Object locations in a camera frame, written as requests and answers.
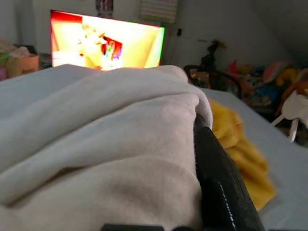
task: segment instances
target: black object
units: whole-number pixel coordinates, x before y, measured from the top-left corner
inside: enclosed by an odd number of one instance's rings
[[[191,76],[191,70],[192,69],[196,69],[197,72],[203,72],[203,71],[207,72],[208,73],[209,85],[210,85],[210,88],[213,89],[213,90],[226,91],[227,88],[228,88],[228,85],[225,83],[225,79],[232,81],[237,88],[237,97],[239,99],[242,98],[242,87],[241,87],[240,83],[235,78],[233,78],[231,75],[220,72],[218,70],[211,70],[211,71],[207,70],[206,71],[206,68],[203,68],[203,67],[198,66],[198,65],[184,66],[184,71],[185,71],[188,79],[190,80],[190,82],[192,82],[195,86],[198,86],[198,87],[203,87],[203,83],[200,82],[196,78],[192,78],[192,76]]]
[[[198,116],[194,132],[204,228],[263,231],[263,225],[233,160]]]
[[[207,72],[208,73],[208,80],[209,80],[209,85],[211,89],[214,90],[221,90],[221,91],[226,91],[228,86],[225,84],[225,79],[231,80],[237,87],[237,96],[238,98],[242,98],[242,87],[240,83],[231,75],[228,75],[226,73],[220,72],[216,70],[216,65],[215,65],[215,52],[217,48],[219,47],[219,41],[214,40],[212,41],[212,44],[207,48],[208,54],[204,57],[201,58],[201,63],[200,65],[187,65],[184,66],[184,71],[190,80],[192,84],[198,87],[202,87],[203,83],[200,82],[196,78],[192,78],[190,70],[191,69],[196,69],[197,72]]]

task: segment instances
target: toy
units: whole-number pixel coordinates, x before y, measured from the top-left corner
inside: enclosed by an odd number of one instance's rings
[[[290,85],[296,82],[297,78],[297,70],[293,68],[287,68],[283,72],[281,72],[276,78],[276,83],[278,86],[283,86],[285,83]]]

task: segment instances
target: white bedsheet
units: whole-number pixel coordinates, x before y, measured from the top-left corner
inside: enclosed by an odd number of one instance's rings
[[[27,105],[82,79],[97,70],[63,65],[0,82],[0,120],[18,113]],[[269,161],[270,177],[277,196],[260,212],[269,229],[308,228],[308,151],[289,140],[235,96],[204,90],[209,98],[238,112],[245,122],[248,138]]]

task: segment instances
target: white chair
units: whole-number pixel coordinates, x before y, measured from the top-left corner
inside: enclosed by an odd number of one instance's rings
[[[291,142],[295,140],[299,120],[308,128],[308,97],[298,95],[296,90],[284,102],[281,115],[272,122],[276,126],[283,119],[292,120],[289,138]]]

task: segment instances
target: plush toy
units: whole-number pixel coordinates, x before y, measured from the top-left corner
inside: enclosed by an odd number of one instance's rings
[[[278,86],[283,86],[285,83],[288,85],[296,82],[298,71],[293,68],[287,68],[282,71],[276,78],[276,84]]]

